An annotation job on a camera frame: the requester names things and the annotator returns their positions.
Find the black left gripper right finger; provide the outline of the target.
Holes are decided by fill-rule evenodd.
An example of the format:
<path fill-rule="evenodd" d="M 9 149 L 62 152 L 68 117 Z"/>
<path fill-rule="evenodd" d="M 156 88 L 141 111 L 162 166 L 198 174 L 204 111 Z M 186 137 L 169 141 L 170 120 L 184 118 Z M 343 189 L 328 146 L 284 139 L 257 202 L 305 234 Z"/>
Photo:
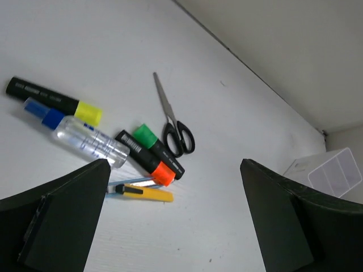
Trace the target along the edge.
<path fill-rule="evenodd" d="M 240 165 L 266 271 L 362 271 L 362 205 Z"/>

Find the yellow cap black highlighter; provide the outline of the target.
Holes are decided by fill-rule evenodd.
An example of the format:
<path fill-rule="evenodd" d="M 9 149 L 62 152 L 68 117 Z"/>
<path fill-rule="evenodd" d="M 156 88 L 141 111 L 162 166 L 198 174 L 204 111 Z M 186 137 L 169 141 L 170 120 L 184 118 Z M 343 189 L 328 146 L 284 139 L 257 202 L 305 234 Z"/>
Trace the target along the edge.
<path fill-rule="evenodd" d="M 84 101 L 77 100 L 15 76 L 9 81 L 6 87 L 6 93 L 22 101 L 26 101 L 31 97 L 65 115 L 73 115 L 91 126 L 98 126 L 103 114 L 101 109 L 87 104 Z"/>

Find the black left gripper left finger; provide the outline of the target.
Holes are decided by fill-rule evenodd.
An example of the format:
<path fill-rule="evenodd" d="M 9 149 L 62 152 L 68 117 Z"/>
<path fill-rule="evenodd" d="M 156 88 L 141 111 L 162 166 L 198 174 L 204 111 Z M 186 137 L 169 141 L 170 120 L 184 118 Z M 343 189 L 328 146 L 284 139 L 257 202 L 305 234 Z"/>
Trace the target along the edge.
<path fill-rule="evenodd" d="M 1 200 L 1 271 L 83 271 L 111 167 L 92 163 Z"/>

